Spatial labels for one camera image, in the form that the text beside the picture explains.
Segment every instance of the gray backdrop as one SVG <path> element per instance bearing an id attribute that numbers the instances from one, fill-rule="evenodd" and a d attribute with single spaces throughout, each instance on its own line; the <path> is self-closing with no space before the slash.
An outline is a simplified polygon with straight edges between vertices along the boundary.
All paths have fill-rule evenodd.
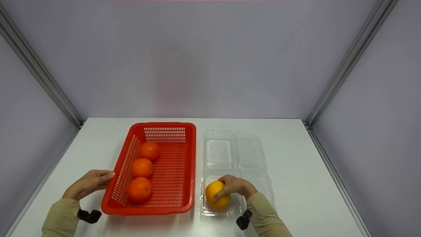
<path id="1" fill-rule="evenodd" d="M 420 236 L 420 9 L 397 3 L 314 128 L 375 237 Z"/>
<path id="2" fill-rule="evenodd" d="M 0 236 L 75 133 L 0 35 Z"/>
<path id="3" fill-rule="evenodd" d="M 87 117 L 302 118 L 376 0 L 0 0 Z"/>

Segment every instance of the container compartment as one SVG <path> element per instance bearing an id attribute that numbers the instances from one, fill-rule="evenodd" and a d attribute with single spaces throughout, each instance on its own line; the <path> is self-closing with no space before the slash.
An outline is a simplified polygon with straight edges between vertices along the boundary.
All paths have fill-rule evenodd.
<path id="1" fill-rule="evenodd" d="M 235 134 L 231 131 L 206 131 L 204 166 L 211 169 L 237 169 Z"/>
<path id="2" fill-rule="evenodd" d="M 262 142 L 254 135 L 236 132 L 239 169 L 267 170 Z"/>
<path id="3" fill-rule="evenodd" d="M 263 195 L 265 195 L 265 197 L 269 200 L 269 202 L 275 208 L 272 182 L 269 178 L 269 175 L 265 171 L 241 170 L 240 177 L 252 183 L 257 189 L 257 191 L 263 193 Z"/>
<path id="4" fill-rule="evenodd" d="M 208 184 L 218 180 L 224 175 L 233 175 L 238 177 L 239 173 L 236 170 L 215 170 L 208 169 L 204 170 L 204 176 L 202 179 L 202 209 L 203 215 L 208 216 L 238 216 L 241 213 L 240 196 L 238 194 L 231 194 L 231 202 L 229 206 L 224 210 L 214 210 L 208 205 L 208 201 L 205 196 L 205 189 Z"/>

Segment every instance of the table surface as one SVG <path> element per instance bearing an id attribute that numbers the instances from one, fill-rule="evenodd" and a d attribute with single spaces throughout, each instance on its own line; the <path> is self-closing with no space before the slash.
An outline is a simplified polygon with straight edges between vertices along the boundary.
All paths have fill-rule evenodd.
<path id="1" fill-rule="evenodd" d="M 39 237 L 50 206 L 64 190 L 91 169 L 113 170 L 131 125 L 149 121 L 191 122 L 197 128 L 195 202 L 187 213 L 158 216 L 108 216 L 90 225 L 80 221 L 75 236 L 253 236 L 234 218 L 203 216 L 200 185 L 203 135 L 231 130 L 262 140 L 280 218 L 294 237 L 363 236 L 299 119 L 89 118 L 19 222 L 13 237 Z M 84 210 L 98 209 L 104 191 L 83 200 Z"/>

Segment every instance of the beige sleeve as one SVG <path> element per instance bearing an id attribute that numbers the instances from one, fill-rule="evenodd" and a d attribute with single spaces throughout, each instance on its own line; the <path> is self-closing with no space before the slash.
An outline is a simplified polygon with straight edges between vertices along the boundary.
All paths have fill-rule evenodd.
<path id="1" fill-rule="evenodd" d="M 251 195 L 247 199 L 247 208 L 253 213 L 250 222 L 260 237 L 292 237 L 262 193 Z"/>
<path id="2" fill-rule="evenodd" d="M 79 209 L 79 202 L 73 199 L 60 199 L 54 203 L 45 219 L 42 237 L 73 237 Z"/>

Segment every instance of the hand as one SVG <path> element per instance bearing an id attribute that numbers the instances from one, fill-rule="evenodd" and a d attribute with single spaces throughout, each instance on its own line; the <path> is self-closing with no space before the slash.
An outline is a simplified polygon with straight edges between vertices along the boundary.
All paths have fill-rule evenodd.
<path id="1" fill-rule="evenodd" d="M 223 182 L 225 186 L 215 194 L 213 202 L 219 201 L 219 199 L 226 194 L 238 193 L 244 196 L 247 200 L 251 195 L 257 193 L 257 189 L 249 181 L 242 178 L 237 178 L 232 175 L 225 175 L 218 179 Z"/>
<path id="2" fill-rule="evenodd" d="M 80 201 L 91 193 L 106 189 L 109 180 L 115 173 L 110 170 L 90 170 L 74 182 L 63 194 L 62 198 Z"/>

